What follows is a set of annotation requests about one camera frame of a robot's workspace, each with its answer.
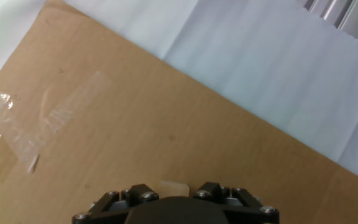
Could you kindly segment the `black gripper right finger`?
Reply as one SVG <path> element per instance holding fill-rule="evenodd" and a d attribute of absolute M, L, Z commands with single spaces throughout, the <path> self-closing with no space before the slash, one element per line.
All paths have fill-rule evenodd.
<path fill-rule="evenodd" d="M 229 188 L 219 183 L 206 182 L 193 194 L 193 198 L 211 202 L 223 212 L 228 223 L 279 224 L 279 211 L 242 187 Z"/>

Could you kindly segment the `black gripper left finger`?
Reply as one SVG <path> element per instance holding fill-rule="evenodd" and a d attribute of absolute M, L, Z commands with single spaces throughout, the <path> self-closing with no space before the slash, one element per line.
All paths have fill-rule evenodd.
<path fill-rule="evenodd" d="M 93 202 L 88 211 L 72 217 L 72 224 L 125 223 L 129 213 L 138 205 L 159 199 L 159 194 L 145 184 L 133 185 L 120 192 L 106 192 Z"/>

